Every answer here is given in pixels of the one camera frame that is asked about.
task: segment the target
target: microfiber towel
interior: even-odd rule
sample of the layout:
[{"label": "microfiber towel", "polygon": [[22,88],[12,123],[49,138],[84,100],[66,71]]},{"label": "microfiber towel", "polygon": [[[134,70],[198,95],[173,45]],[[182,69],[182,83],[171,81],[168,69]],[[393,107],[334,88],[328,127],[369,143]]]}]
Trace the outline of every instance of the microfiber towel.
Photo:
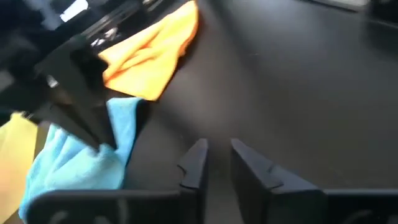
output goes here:
[{"label": "microfiber towel", "polygon": [[0,223],[18,209],[24,195],[36,136],[37,126],[17,113],[0,128]]},{"label": "microfiber towel", "polygon": [[43,150],[27,175],[19,217],[26,221],[29,203],[51,190],[118,189],[136,135],[136,108],[140,98],[113,98],[107,102],[118,148],[102,144],[99,152],[51,124]]},{"label": "microfiber towel", "polygon": [[194,38],[198,8],[189,1],[158,23],[104,50],[108,88],[146,100],[157,100],[170,81],[178,58]]}]

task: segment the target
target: black surface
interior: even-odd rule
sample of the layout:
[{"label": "black surface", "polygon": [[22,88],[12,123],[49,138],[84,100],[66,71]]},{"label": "black surface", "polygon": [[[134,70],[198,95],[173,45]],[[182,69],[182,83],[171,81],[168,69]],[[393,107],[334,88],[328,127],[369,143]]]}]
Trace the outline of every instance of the black surface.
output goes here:
[{"label": "black surface", "polygon": [[398,187],[396,31],[297,0],[198,5],[196,42],[136,141],[131,187],[173,189],[173,165],[200,138],[207,223],[241,223],[230,138],[321,188]]}]

